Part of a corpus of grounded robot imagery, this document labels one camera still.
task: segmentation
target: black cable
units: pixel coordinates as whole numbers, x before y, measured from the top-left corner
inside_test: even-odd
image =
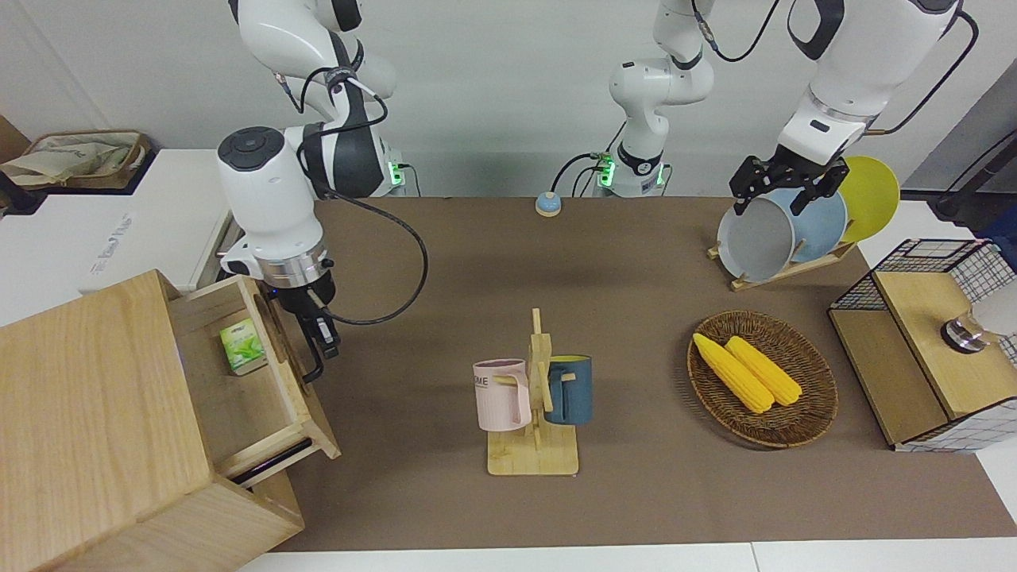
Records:
[[[377,207],[372,207],[371,205],[367,205],[366,203],[361,203],[360,201],[357,201],[356,198],[353,198],[353,197],[350,197],[350,196],[344,196],[344,195],[340,194],[335,188],[332,187],[332,185],[328,184],[327,177],[319,178],[316,175],[314,175],[313,173],[311,173],[310,170],[307,168],[306,157],[304,157],[304,154],[306,153],[305,152],[305,148],[304,148],[304,144],[306,144],[307,139],[309,139],[310,137],[313,137],[313,136],[323,137],[323,136],[330,135],[330,134],[342,133],[342,132],[345,132],[345,131],[352,131],[354,129],[362,129],[364,127],[370,127],[372,125],[376,125],[376,124],[380,123],[381,121],[384,121],[384,119],[386,117],[388,117],[388,107],[385,106],[385,104],[381,100],[381,98],[378,97],[376,94],[371,94],[371,96],[374,98],[374,101],[376,101],[379,104],[381,104],[382,113],[381,113],[380,117],[378,117],[376,119],[372,119],[370,121],[363,121],[361,123],[354,124],[354,125],[344,125],[342,127],[335,127],[335,128],[332,128],[332,129],[324,129],[322,131],[318,131],[316,133],[310,133],[310,134],[308,134],[307,136],[304,137],[304,139],[302,141],[300,141],[300,146],[297,148],[297,162],[300,164],[300,168],[301,168],[301,170],[303,170],[304,176],[307,177],[315,185],[315,187],[320,187],[320,188],[326,189],[326,195],[330,198],[338,198],[340,201],[345,201],[346,203],[349,203],[349,204],[354,205],[356,207],[359,207],[359,208],[361,208],[361,209],[363,209],[365,211],[368,211],[370,213],[378,215],[379,217],[383,217],[385,219],[388,219],[390,221],[392,221],[392,222],[396,223],[397,225],[399,225],[400,227],[402,227],[403,230],[405,230],[406,232],[408,232],[410,234],[410,236],[412,236],[413,239],[417,241],[417,246],[420,247],[420,258],[421,258],[421,261],[423,263],[423,266],[422,266],[421,271],[420,271],[420,282],[417,283],[417,287],[413,291],[413,294],[410,296],[410,298],[408,300],[406,300],[406,302],[403,303],[403,305],[401,305],[398,309],[396,309],[395,311],[393,311],[393,312],[391,312],[391,313],[388,313],[386,316],[382,316],[380,318],[374,318],[374,319],[371,319],[371,320],[351,320],[351,319],[348,319],[348,318],[343,318],[343,317],[341,317],[341,316],[339,316],[337,313],[334,313],[331,309],[327,308],[327,306],[325,306],[324,304],[320,304],[320,306],[321,306],[320,309],[321,309],[322,313],[324,313],[328,318],[332,318],[336,322],[339,322],[341,324],[346,324],[348,326],[374,326],[376,324],[382,324],[384,322],[388,322],[390,320],[393,320],[394,318],[396,318],[399,314],[401,314],[404,311],[406,311],[407,308],[409,308],[411,305],[413,305],[413,302],[417,301],[417,297],[420,296],[420,292],[424,289],[424,284],[427,283],[427,274],[428,274],[428,272],[430,270],[430,260],[429,260],[429,256],[427,254],[427,245],[424,244],[424,239],[421,238],[420,234],[418,234],[417,231],[414,230],[412,226],[410,226],[409,224],[407,224],[405,221],[403,221],[402,219],[400,219],[396,215],[393,215],[392,213],[382,211],[381,209],[378,209]]]
[[[979,155],[977,159],[975,159],[970,165],[968,165],[967,169],[964,169],[964,172],[961,173],[959,177],[957,177],[956,179],[954,179],[954,182],[950,183],[950,186],[948,186],[943,191],[943,193],[946,194],[946,193],[950,192],[951,190],[953,190],[953,188],[955,186],[957,186],[957,183],[959,183],[961,180],[963,180],[964,177],[966,177],[967,174],[971,172],[971,169],[974,169],[975,167],[977,167],[978,164],[981,163],[986,157],[989,157],[989,155],[991,153],[993,153],[994,151],[996,151],[997,149],[999,149],[999,147],[1001,145],[1005,144],[1007,141],[1007,139],[1009,139],[1010,137],[1012,137],[1014,135],[1017,135],[1017,129],[1014,129],[1013,131],[1010,131],[1006,135],[1003,135],[1003,138],[1001,138],[1000,140],[998,140],[995,144],[993,144],[993,147],[986,149],[984,153],[982,153],[981,155]]]
[[[596,173],[594,173],[593,171],[599,171],[599,170],[600,170],[600,167],[594,166],[594,167],[587,167],[586,169],[583,169],[582,171],[580,171],[579,174],[576,175],[576,181],[573,182],[573,193],[572,193],[571,196],[573,198],[576,197],[576,190],[579,188],[579,180],[583,178],[583,173],[585,173],[587,171],[590,171],[590,178],[593,178],[594,175],[596,175]]]
[[[948,79],[950,79],[950,76],[953,75],[953,72],[958,67],[960,67],[960,64],[964,62],[964,59],[967,58],[967,55],[971,53],[971,50],[974,49],[974,45],[978,42],[978,35],[979,35],[978,22],[974,21],[974,18],[971,17],[971,14],[968,14],[963,10],[957,12],[957,17],[966,21],[967,24],[971,26],[971,40],[968,41],[967,47],[965,47],[964,51],[960,53],[960,56],[957,58],[957,61],[955,61],[953,65],[950,66],[950,69],[947,69],[947,72],[943,74],[943,77],[940,77],[940,80],[936,82],[936,85],[933,85],[933,89],[930,90],[928,94],[925,94],[925,97],[922,98],[920,102],[918,102],[918,105],[913,110],[911,110],[911,113],[908,113],[907,117],[901,120],[900,123],[889,129],[869,129],[865,131],[865,135],[892,135],[897,131],[899,131],[901,127],[907,125],[908,122],[910,122],[911,119],[913,119],[914,116],[917,115],[919,111],[921,111],[921,108],[925,107],[925,104],[929,103],[929,101],[932,100],[934,96],[936,96],[936,93],[940,91],[940,88],[942,88],[943,84],[946,83]]]
[[[317,76],[317,74],[319,74],[319,73],[324,73],[324,72],[328,71],[330,69],[332,69],[332,68],[331,67],[319,67],[319,68],[315,69],[314,71],[312,71],[310,73],[310,75],[308,75],[307,77],[304,78],[304,87],[300,89],[300,103],[299,104],[297,103],[296,98],[293,97],[293,94],[289,91],[289,89],[285,87],[285,83],[281,83],[282,85],[284,85],[283,89],[286,91],[286,95],[290,96],[290,101],[293,102],[293,107],[295,107],[297,109],[297,113],[303,115],[304,110],[307,107],[306,106],[307,88],[310,87],[311,82],[314,80],[314,77]]]
[[[417,187],[417,196],[423,196],[423,194],[420,192],[420,175],[417,174],[417,168],[414,167],[413,165],[410,165],[409,163],[403,163],[400,165],[400,167],[403,169],[409,169],[413,171],[413,184],[416,185]]]
[[[621,131],[623,131],[625,129],[625,124],[626,123],[629,123],[627,119],[621,122],[621,126],[618,127],[618,131],[616,133],[614,133],[613,137],[611,137],[611,142],[607,144],[607,147],[604,148],[604,153],[610,153],[611,152],[611,147],[614,145],[614,141],[618,140],[618,137],[621,136]],[[580,196],[583,196],[584,194],[586,194],[586,189],[590,187],[590,181],[592,181],[593,177],[595,177],[595,176],[596,176],[596,173],[590,173],[590,176],[586,178],[586,184],[583,185],[583,190],[579,193]]]
[[[763,39],[763,35],[766,33],[767,28],[770,27],[770,20],[773,19],[773,14],[777,11],[777,6],[780,5],[780,1],[781,0],[774,0],[773,5],[770,6],[770,11],[767,12],[766,19],[763,20],[763,25],[760,26],[759,34],[756,35],[756,40],[753,40],[752,45],[749,46],[745,53],[733,58],[724,55],[724,53],[720,51],[720,46],[717,45],[717,40],[713,36],[713,31],[710,30],[710,24],[707,23],[706,18],[703,17],[703,13],[700,12],[699,7],[696,6],[696,0],[693,0],[693,13],[696,15],[696,21],[700,24],[700,32],[703,33],[703,39],[710,45],[710,48],[715,54],[717,54],[717,57],[726,62],[737,63],[747,58],[749,55],[756,50],[756,46],[759,45],[760,40]]]
[[[561,180],[561,175],[565,174],[565,171],[569,170],[569,167],[572,167],[573,165],[579,163],[584,159],[596,160],[598,157],[599,156],[596,153],[584,153],[583,155],[577,155],[576,157],[573,157],[567,162],[565,162],[565,164],[561,167],[561,169],[558,170],[558,174],[554,176],[554,182],[551,183],[551,192],[554,192],[554,189],[558,187],[558,181]]]
[[[323,138],[327,135],[345,133],[347,131],[362,129],[364,127],[372,127],[388,118],[388,106],[384,104],[384,101],[380,97],[378,97],[377,94],[372,94],[371,97],[374,98],[374,101],[378,102],[378,105],[381,106],[381,115],[379,117],[376,117],[368,121],[361,121],[360,123],[354,123],[353,125],[343,125],[340,127],[333,127],[331,129],[322,129],[320,131],[310,133],[309,135],[305,136],[303,140],[300,141],[300,145],[297,146],[297,159],[300,161],[300,168],[304,170],[305,175],[307,174],[307,168],[304,163],[304,153],[306,152],[304,148],[307,144],[307,139],[309,139],[310,137]]]
[[[667,169],[667,179],[664,180],[664,190],[660,191],[660,195],[661,196],[667,194],[667,185],[671,184],[671,175],[674,174],[674,167],[671,166],[670,163],[667,163],[666,165],[664,165],[663,168]]]

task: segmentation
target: pink mug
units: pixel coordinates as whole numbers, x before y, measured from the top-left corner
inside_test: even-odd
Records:
[[[515,431],[533,420],[530,386],[523,359],[489,359],[473,364],[477,421],[490,432]]]

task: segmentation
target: blue mug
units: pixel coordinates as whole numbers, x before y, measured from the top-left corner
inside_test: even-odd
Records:
[[[589,355],[554,355],[547,371],[554,410],[548,422],[582,425],[593,418],[593,360]]]

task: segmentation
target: white wall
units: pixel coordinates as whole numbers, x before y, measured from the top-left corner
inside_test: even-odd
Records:
[[[745,155],[772,153],[815,65],[788,40],[783,4],[749,60],[709,56],[708,101],[666,112],[672,193],[725,194]],[[741,50],[768,5],[718,2],[722,48]],[[1013,61],[1017,2],[967,9],[982,26],[969,63],[906,131],[852,153],[906,179]],[[419,167],[425,192],[534,194],[564,159],[614,133],[623,115],[607,77],[621,61],[659,54],[655,11],[654,0],[369,0],[360,36],[401,78],[381,131]],[[881,123],[906,113],[966,40],[962,25],[944,39]],[[0,113],[29,137],[130,126],[167,147],[210,148],[238,127],[307,121],[243,48],[226,0],[5,0],[0,54]]]
[[[964,119],[950,131],[947,138],[918,167],[907,180],[906,187],[913,189],[943,190],[964,172],[964,169],[994,144],[1017,128],[1017,60]],[[992,160],[997,149],[984,159]],[[982,190],[1017,192],[1017,161],[1013,161],[996,175]]]

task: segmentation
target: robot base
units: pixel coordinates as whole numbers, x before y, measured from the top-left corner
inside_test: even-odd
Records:
[[[597,179],[597,188],[592,196],[620,196],[622,198],[639,198],[642,196],[661,196],[664,191],[664,164],[658,164],[645,176],[614,169],[613,176],[608,177],[609,184],[604,184],[603,177]]]

